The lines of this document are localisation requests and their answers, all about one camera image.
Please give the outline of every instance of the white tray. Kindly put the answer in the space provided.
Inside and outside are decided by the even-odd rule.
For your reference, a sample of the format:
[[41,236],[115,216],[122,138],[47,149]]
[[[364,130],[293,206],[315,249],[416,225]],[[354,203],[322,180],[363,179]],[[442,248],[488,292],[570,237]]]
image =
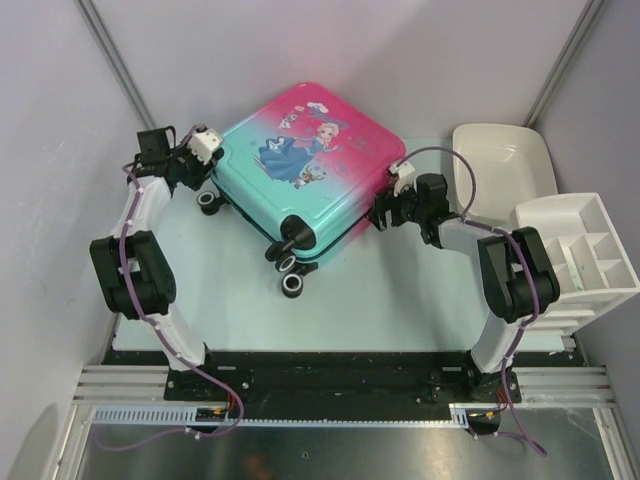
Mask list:
[[532,326],[571,334],[640,291],[640,282],[597,193],[518,205],[518,226],[535,227],[560,282],[560,299]]
[[[469,161],[476,176],[472,218],[500,225],[517,204],[558,193],[547,145],[534,130],[489,123],[461,125],[453,132],[453,149]],[[471,179],[459,160],[454,174],[462,210],[471,197]]]

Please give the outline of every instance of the metal sheet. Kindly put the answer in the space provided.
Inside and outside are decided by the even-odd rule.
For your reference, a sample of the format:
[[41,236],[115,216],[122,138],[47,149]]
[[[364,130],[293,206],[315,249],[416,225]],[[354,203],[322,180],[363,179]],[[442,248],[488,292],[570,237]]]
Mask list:
[[[540,458],[510,439],[474,441],[450,429],[241,428],[196,442],[176,434],[124,453],[87,447],[81,478],[113,479],[612,479],[591,410],[523,411]],[[99,426],[122,445],[161,430]],[[511,417],[501,430],[513,430]]]

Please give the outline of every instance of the suitcase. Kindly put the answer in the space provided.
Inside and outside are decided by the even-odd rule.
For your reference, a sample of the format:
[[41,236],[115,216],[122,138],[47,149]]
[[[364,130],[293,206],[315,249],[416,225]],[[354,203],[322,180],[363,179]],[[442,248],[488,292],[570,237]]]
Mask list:
[[[265,257],[285,274],[288,297],[368,226],[387,168],[405,155],[397,136],[315,83],[294,87],[223,138],[213,183],[270,240]],[[207,213],[211,202],[199,203]]]

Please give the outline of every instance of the cable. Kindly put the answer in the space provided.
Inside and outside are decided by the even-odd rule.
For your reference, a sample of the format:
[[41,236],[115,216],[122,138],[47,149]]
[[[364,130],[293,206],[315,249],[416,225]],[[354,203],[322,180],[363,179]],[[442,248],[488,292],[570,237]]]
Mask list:
[[[215,431],[210,432],[210,433],[196,432],[194,434],[196,440],[198,440],[200,438],[221,437],[223,435],[226,435],[226,434],[230,433],[232,430],[234,430],[238,426],[238,424],[242,421],[242,418],[244,417],[244,404],[242,403],[242,399],[227,384],[221,382],[217,378],[215,378],[212,375],[209,375],[205,371],[201,370],[200,368],[198,368],[197,365],[195,365],[195,364],[191,363],[190,361],[186,360],[179,352],[177,352],[173,348],[173,346],[169,343],[167,338],[162,333],[162,329],[160,328],[160,324],[156,320],[154,320],[151,317],[148,317],[145,314],[145,312],[144,312],[144,310],[142,308],[142,305],[140,304],[140,299],[138,298],[138,295],[136,293],[135,287],[133,285],[133,280],[131,278],[131,270],[129,268],[129,262],[127,261],[127,254],[126,254],[125,245],[126,245],[126,238],[127,238],[127,233],[129,232],[129,226],[130,226],[131,219],[135,215],[136,209],[138,207],[138,203],[140,202],[140,197],[142,195],[142,187],[140,186],[140,182],[138,181],[138,178],[134,175],[133,171],[130,169],[132,166],[133,166],[133,164],[130,163],[130,164],[127,164],[127,165],[122,167],[122,170],[131,179],[131,182],[133,183],[136,191],[135,191],[135,194],[134,194],[134,197],[133,197],[133,201],[131,202],[131,206],[129,207],[129,211],[127,212],[127,216],[125,218],[124,224],[122,225],[122,232],[120,233],[120,239],[119,239],[119,242],[118,242],[118,251],[119,251],[119,256],[120,256],[120,267],[122,269],[122,275],[124,277],[124,281],[125,281],[125,284],[127,286],[127,291],[129,293],[129,296],[131,297],[131,303],[133,303],[133,307],[134,307],[136,313],[138,314],[138,316],[140,317],[140,320],[147,322],[149,325],[151,325],[153,327],[154,332],[156,332],[156,335],[158,336],[158,339],[160,340],[160,343],[162,343],[162,345],[165,347],[165,349],[172,356],[174,356],[178,361],[180,361],[180,363],[182,363],[183,365],[188,367],[190,370],[192,370],[193,372],[197,373],[198,375],[203,377],[205,380],[208,380],[209,382],[213,383],[214,385],[217,385],[218,387],[226,390],[227,393],[229,395],[231,395],[231,398],[234,400],[234,402],[237,403],[238,408],[240,409],[240,412],[238,414],[238,417],[227,428],[224,428],[224,429],[221,429],[221,430],[220,429],[219,430],[215,430]],[[187,429],[173,428],[173,429],[165,430],[163,432],[160,432],[160,433],[157,433],[155,435],[152,435],[151,437],[149,437],[149,438],[147,438],[145,440],[141,440],[139,442],[136,442],[136,443],[134,443],[132,445],[126,445],[126,446],[122,446],[122,447],[109,447],[107,445],[104,445],[99,441],[99,439],[97,438],[97,435],[94,436],[94,440],[96,441],[96,444],[100,448],[103,448],[103,449],[109,450],[109,451],[122,452],[122,451],[127,451],[127,450],[131,450],[131,449],[140,447],[142,445],[146,445],[147,443],[152,442],[152,441],[154,441],[154,440],[156,440],[156,439],[158,439],[160,437],[163,437],[165,435],[169,435],[169,434],[177,433],[177,432],[182,432],[182,431],[185,431],[187,433],[191,433],[194,430],[191,430],[189,428],[187,428]]]
[[[504,395],[506,397],[509,409],[511,410],[511,415],[513,416],[513,420],[515,421],[516,425],[518,426],[518,429],[520,430],[520,433],[501,432],[501,433],[499,433],[497,435],[490,435],[490,436],[503,436],[503,437],[518,438],[520,440],[525,440],[538,455],[540,455],[542,457],[546,457],[548,455],[547,451],[539,443],[537,443],[535,440],[533,440],[531,435],[529,435],[529,432],[526,430],[526,428],[524,427],[524,425],[520,421],[520,418],[518,417],[518,414],[516,413],[515,406],[513,405],[513,400],[511,399],[511,394],[509,393],[509,388],[507,387],[507,367],[508,367],[509,359],[513,356],[513,354],[515,353],[516,349],[518,348],[518,345],[520,344],[520,340],[522,340],[522,337],[524,336],[525,328],[527,326],[531,325],[533,322],[535,322],[536,319],[538,318],[538,315],[540,315],[540,300],[538,299],[538,291],[537,291],[536,285],[535,285],[535,283],[533,281],[533,275],[531,274],[531,270],[529,269],[529,265],[527,265],[527,261],[526,261],[526,259],[524,257],[524,254],[522,253],[522,250],[520,249],[520,246],[514,240],[514,238],[509,234],[509,232],[507,232],[507,231],[505,231],[505,230],[503,230],[501,228],[498,228],[498,227],[492,227],[490,225],[485,225],[484,223],[480,223],[480,222],[476,222],[474,220],[468,220],[467,219],[467,213],[471,209],[471,206],[473,205],[473,202],[476,199],[477,182],[476,182],[476,176],[475,176],[475,174],[473,172],[473,168],[471,167],[471,164],[469,163],[469,161],[466,158],[464,158],[462,155],[460,155],[455,150],[452,150],[452,149],[447,148],[447,147],[422,147],[422,148],[418,148],[417,150],[414,150],[409,155],[404,157],[402,160],[400,160],[396,164],[396,166],[402,165],[407,160],[409,160],[410,158],[412,158],[413,156],[415,156],[415,155],[417,155],[419,153],[428,152],[428,151],[442,151],[442,152],[449,153],[449,154],[453,155],[454,157],[456,157],[458,160],[460,160],[464,164],[464,166],[466,167],[467,171],[469,172],[469,176],[471,177],[471,197],[469,198],[469,203],[467,203],[467,205],[462,210],[462,213],[460,213],[460,221],[462,223],[466,224],[466,225],[469,225],[469,226],[472,226],[472,227],[476,227],[476,228],[480,228],[482,230],[487,230],[487,231],[489,231],[491,233],[502,235],[503,237],[505,237],[507,239],[507,241],[509,242],[509,245],[511,246],[511,248],[515,252],[516,256],[518,257],[518,261],[520,262],[520,265],[522,266],[522,271],[524,273],[525,279],[527,280],[527,285],[529,286],[529,289],[531,290],[531,297],[533,299],[533,314],[531,315],[530,318],[528,318],[526,320],[523,320],[522,323],[519,325],[518,332],[516,333],[516,336],[514,337],[513,342],[511,343],[511,345],[507,349],[506,355],[502,359],[502,366],[501,366],[501,369],[500,369],[500,375],[501,375],[501,378],[502,378],[502,385],[504,387],[503,388]],[[470,431],[470,433],[472,433],[474,435],[474,438],[478,438],[478,435],[475,432],[473,432],[473,429],[471,427],[469,427],[469,431]]]

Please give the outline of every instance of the cartoon princess print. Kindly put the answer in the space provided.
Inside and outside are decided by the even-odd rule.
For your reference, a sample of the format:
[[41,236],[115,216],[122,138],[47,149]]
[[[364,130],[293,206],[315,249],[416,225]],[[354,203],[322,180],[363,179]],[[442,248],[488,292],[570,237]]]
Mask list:
[[[274,180],[293,183],[296,188],[309,183],[303,178],[303,169],[318,152],[330,153],[338,147],[329,147],[331,140],[340,133],[337,124],[325,122],[318,127],[315,137],[278,137],[268,139],[266,146],[258,152],[259,165]],[[309,143],[308,146],[295,146],[296,141]]]

